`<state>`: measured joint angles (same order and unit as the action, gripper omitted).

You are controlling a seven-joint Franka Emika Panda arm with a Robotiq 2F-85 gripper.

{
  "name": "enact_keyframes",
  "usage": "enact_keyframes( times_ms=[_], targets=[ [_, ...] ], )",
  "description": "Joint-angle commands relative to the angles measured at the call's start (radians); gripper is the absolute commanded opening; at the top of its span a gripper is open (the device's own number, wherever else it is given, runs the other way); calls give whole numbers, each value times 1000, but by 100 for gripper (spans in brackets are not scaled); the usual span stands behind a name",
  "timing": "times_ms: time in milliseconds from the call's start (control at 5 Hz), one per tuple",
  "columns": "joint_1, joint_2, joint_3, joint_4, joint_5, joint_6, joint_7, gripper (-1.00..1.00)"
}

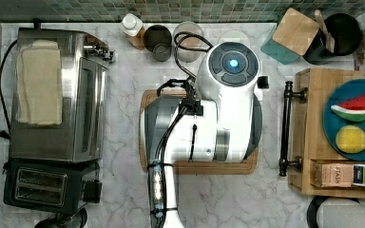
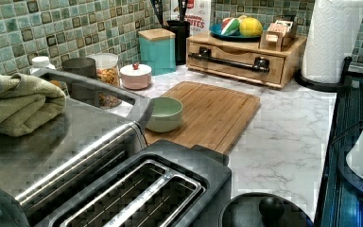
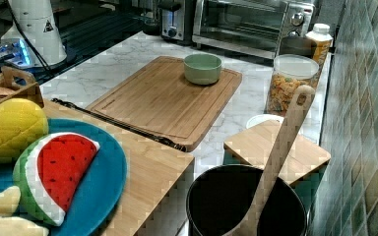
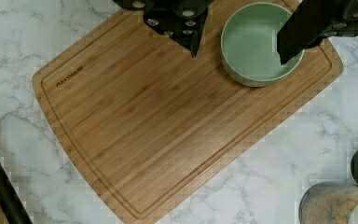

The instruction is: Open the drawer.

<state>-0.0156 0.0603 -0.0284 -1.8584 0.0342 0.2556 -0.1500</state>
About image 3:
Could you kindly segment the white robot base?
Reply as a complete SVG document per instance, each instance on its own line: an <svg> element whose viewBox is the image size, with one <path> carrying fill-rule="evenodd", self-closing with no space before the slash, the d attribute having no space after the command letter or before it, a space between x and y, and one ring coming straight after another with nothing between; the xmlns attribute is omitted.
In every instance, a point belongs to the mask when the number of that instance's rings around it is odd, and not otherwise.
<svg viewBox="0 0 378 236"><path fill-rule="evenodd" d="M20 69L55 66L67 58L50 0L8 0L13 25L1 37L15 44L8 63Z"/></svg>

